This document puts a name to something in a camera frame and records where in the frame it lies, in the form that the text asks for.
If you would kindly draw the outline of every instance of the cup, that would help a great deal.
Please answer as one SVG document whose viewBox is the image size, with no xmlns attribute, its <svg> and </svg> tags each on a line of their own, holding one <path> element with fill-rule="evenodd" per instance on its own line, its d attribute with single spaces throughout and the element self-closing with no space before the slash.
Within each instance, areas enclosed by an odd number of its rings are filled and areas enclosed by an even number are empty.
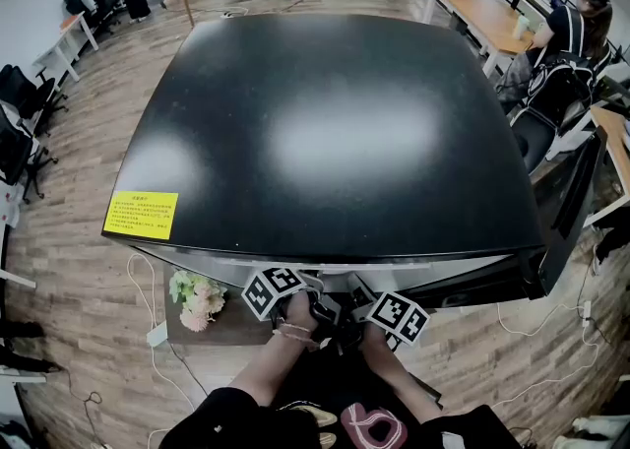
<svg viewBox="0 0 630 449">
<path fill-rule="evenodd" d="M 527 17 L 521 15 L 519 20 L 516 21 L 516 25 L 514 26 L 514 31 L 512 32 L 512 37 L 514 39 L 521 39 L 523 34 L 530 26 L 530 20 Z"/>
</svg>

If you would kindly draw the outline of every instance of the black shirt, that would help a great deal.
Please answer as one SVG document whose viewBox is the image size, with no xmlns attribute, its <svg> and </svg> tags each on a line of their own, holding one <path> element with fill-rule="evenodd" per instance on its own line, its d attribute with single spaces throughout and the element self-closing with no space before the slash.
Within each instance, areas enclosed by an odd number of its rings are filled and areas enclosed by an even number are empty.
<svg viewBox="0 0 630 449">
<path fill-rule="evenodd" d="M 545 57 L 547 55 L 557 55 L 562 50 L 568 50 L 571 40 L 569 38 L 569 14 L 567 13 L 567 9 L 564 6 L 560 6 L 553 10 L 547 17 L 547 24 L 553 31 L 553 37 L 547 45 Z M 589 37 L 585 33 L 584 51 L 589 48 L 589 43 Z M 532 48 L 527 51 L 528 59 L 533 66 L 536 64 L 541 52 L 542 48 Z"/>
<path fill-rule="evenodd" d="M 270 407 L 259 407 L 241 390 L 220 388 L 159 447 L 321 449 L 334 442 L 332 449 L 443 449 L 444 437 L 463 449 L 519 449 L 488 406 L 420 425 L 361 354 L 338 356 L 325 348 L 300 358 Z"/>
</svg>

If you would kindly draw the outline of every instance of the black table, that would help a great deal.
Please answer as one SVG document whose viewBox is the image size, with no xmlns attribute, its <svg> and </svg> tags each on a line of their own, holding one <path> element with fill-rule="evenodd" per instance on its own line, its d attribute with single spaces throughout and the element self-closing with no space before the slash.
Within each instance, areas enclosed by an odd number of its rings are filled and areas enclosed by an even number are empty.
<svg viewBox="0 0 630 449">
<path fill-rule="evenodd" d="M 542 246 L 514 136 L 465 42 L 380 17 L 199 25 L 118 191 L 178 194 L 168 239 L 102 233 L 178 265 L 194 253 L 387 268 Z"/>
</svg>

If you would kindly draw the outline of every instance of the white cable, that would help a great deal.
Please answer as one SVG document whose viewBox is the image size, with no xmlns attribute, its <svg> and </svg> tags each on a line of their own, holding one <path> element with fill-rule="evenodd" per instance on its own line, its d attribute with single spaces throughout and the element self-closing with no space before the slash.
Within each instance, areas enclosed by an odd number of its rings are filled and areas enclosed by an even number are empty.
<svg viewBox="0 0 630 449">
<path fill-rule="evenodd" d="M 542 320 L 542 323 L 540 324 L 540 326 L 535 330 L 535 332 L 528 334 L 527 332 L 520 332 L 518 330 L 510 330 L 509 328 L 507 328 L 504 324 L 503 321 L 501 320 L 501 310 L 500 310 L 500 306 L 497 303 L 496 304 L 496 311 L 497 314 L 499 316 L 499 323 L 501 324 L 501 326 L 503 327 L 503 329 L 510 333 L 510 334 L 517 334 L 517 335 L 524 335 L 527 337 L 532 337 L 535 334 L 537 334 L 540 329 L 542 329 L 542 327 L 544 326 L 544 324 L 547 322 L 547 320 L 551 317 L 551 315 L 559 308 L 559 307 L 563 307 L 567 310 L 573 311 L 573 310 L 578 310 L 578 309 L 583 309 L 584 310 L 584 306 L 582 305 L 578 305 L 576 307 L 567 307 L 565 304 L 560 303 L 558 305 L 556 305 L 553 310 L 546 315 L 546 317 L 544 318 L 544 320 Z M 584 320 L 585 318 L 580 316 L 580 311 L 578 311 L 578 316 L 580 317 L 580 319 Z M 599 355 L 599 345 L 595 344 L 595 343 L 588 343 L 585 339 L 585 334 L 587 332 L 587 328 L 589 328 L 588 326 L 584 327 L 584 330 L 582 331 L 582 342 L 588 346 L 589 348 L 595 348 L 595 357 L 593 358 L 593 361 L 591 362 L 591 364 L 589 365 L 582 365 L 580 368 L 574 370 L 573 372 L 571 372 L 569 375 L 566 375 L 564 377 L 562 377 L 561 379 L 545 379 L 544 381 L 540 381 L 537 382 L 536 384 L 533 384 L 532 386 L 530 386 L 528 389 L 526 389 L 525 391 L 522 391 L 521 393 L 519 393 L 516 397 L 511 398 L 509 400 L 502 400 L 501 402 L 497 402 L 496 404 L 494 404 L 492 406 L 492 409 L 494 409 L 495 407 L 498 407 L 502 404 L 509 404 L 510 402 L 514 402 L 515 400 L 517 400 L 518 398 L 521 398 L 523 395 L 525 395 L 527 392 L 529 392 L 531 389 L 535 388 L 536 386 L 541 386 L 542 384 L 548 384 L 548 383 L 558 383 L 558 382 L 562 382 L 566 379 L 569 379 L 570 377 L 573 377 L 575 374 L 577 374 L 578 372 L 585 370 L 587 368 L 591 368 L 593 365 L 595 365 L 595 362 L 598 359 L 598 355 Z"/>
<path fill-rule="evenodd" d="M 152 279 L 151 279 L 151 295 L 152 295 L 152 298 L 153 298 L 153 307 L 154 307 L 153 311 L 151 311 L 151 306 L 149 305 L 149 301 L 145 297 L 145 294 L 143 293 L 142 289 L 140 288 L 140 285 L 138 285 L 138 283 L 136 283 L 136 280 L 134 280 L 134 277 L 131 275 L 131 262 L 136 257 L 142 258 L 145 262 L 147 262 L 149 264 L 149 267 L 151 268 L 151 277 L 152 277 Z M 147 305 L 147 309 L 149 310 L 149 315 L 151 317 L 151 328 L 149 329 L 149 331 L 151 332 L 152 329 L 155 328 L 158 325 L 158 321 L 156 320 L 156 271 L 154 270 L 154 266 L 151 265 L 151 262 L 147 259 L 147 257 L 145 255 L 141 255 L 140 253 L 134 253 L 133 255 L 131 255 L 129 257 L 129 260 L 127 261 L 127 277 L 136 286 L 136 288 L 140 292 L 140 296 L 142 297 L 142 300 L 145 302 L 145 305 Z M 151 364 L 153 365 L 154 370 L 156 371 L 157 375 L 159 377 L 161 377 L 164 381 L 169 382 L 175 388 L 177 388 L 177 391 L 179 391 L 179 393 L 181 393 L 181 395 L 186 399 L 186 402 L 188 402 L 188 404 L 190 405 L 190 408 L 192 409 L 192 411 L 195 412 L 195 406 L 193 405 L 192 401 L 188 398 L 188 396 L 184 393 L 184 391 L 179 386 L 177 386 L 177 384 L 175 384 L 173 381 L 171 381 L 168 377 L 165 377 L 164 375 L 162 375 L 161 372 L 158 370 L 158 367 L 156 366 L 156 352 L 154 351 L 153 346 L 151 346 Z M 170 431 L 170 428 L 156 429 L 156 430 L 152 431 L 149 434 L 149 438 L 147 440 L 147 449 L 151 449 L 151 437 L 153 437 L 156 433 L 160 433 L 162 431 Z"/>
</svg>

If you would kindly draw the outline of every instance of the yellow warning label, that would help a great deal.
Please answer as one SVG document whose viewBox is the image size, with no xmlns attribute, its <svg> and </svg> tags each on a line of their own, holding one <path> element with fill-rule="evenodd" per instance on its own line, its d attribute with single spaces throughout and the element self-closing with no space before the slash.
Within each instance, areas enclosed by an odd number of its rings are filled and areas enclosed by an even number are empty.
<svg viewBox="0 0 630 449">
<path fill-rule="evenodd" d="M 178 195 L 116 192 L 111 198 L 103 230 L 153 239 L 169 239 Z"/>
</svg>

